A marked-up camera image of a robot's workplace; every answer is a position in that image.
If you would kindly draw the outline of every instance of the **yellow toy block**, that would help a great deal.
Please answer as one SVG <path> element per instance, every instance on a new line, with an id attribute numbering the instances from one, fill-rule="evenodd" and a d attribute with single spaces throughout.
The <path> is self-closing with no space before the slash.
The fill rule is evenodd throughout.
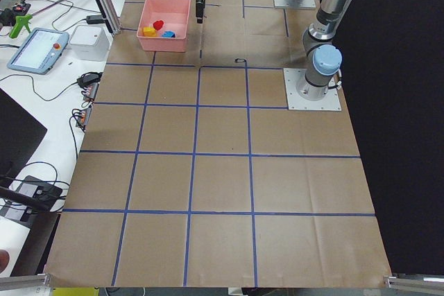
<path id="1" fill-rule="evenodd" d="M 145 37 L 157 37 L 157 33 L 153 27 L 143 27 L 142 32 Z"/>

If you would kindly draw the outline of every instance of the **power adapter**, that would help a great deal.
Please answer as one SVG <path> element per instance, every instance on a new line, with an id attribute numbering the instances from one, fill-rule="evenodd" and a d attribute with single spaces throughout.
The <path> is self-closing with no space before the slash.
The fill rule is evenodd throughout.
<path id="1" fill-rule="evenodd" d="M 86 16 L 86 23 L 87 24 L 102 24 L 105 20 L 101 15 L 88 15 Z"/>
<path id="2" fill-rule="evenodd" d="M 80 88 L 85 88 L 94 82 L 100 82 L 103 72 L 87 72 L 77 79 Z"/>

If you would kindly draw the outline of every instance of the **white box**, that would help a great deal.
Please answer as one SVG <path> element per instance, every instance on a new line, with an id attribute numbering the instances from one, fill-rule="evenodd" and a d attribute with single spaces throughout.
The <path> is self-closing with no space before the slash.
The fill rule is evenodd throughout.
<path id="1" fill-rule="evenodd" d="M 101 27 L 77 26 L 69 45 L 78 59 L 102 61 L 108 52 L 110 42 Z"/>

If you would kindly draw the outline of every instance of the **connector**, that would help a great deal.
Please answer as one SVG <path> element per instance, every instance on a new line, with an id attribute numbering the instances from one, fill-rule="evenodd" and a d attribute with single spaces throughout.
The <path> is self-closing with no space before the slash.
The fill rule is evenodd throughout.
<path id="1" fill-rule="evenodd" d="M 91 85 L 84 88 L 82 95 L 84 101 L 93 101 L 97 95 L 97 89 L 99 88 L 99 84 L 97 82 L 93 82 Z"/>
<path id="2" fill-rule="evenodd" d="M 103 24 L 105 20 L 101 15 L 88 15 L 86 17 L 87 24 Z"/>
<path id="3" fill-rule="evenodd" d="M 86 125 L 88 124 L 89 117 L 91 116 L 91 111 L 92 111 L 92 108 L 87 107 L 86 109 L 83 109 L 80 112 L 80 115 L 78 115 L 78 117 L 76 117 L 76 127 L 77 128 L 82 127 L 83 129 L 85 129 Z"/>

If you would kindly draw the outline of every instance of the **pink plastic bin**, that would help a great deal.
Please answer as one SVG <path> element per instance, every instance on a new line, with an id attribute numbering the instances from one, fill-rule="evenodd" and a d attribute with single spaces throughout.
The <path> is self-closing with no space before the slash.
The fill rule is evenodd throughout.
<path id="1" fill-rule="evenodd" d="M 145 0 L 137 38 L 145 51 L 185 52 L 187 48 L 188 16 L 191 0 Z M 162 20 L 164 26 L 157 32 L 159 37 L 144 37 L 143 27 L 152 27 Z M 165 31 L 173 31 L 176 37 L 161 37 Z"/>

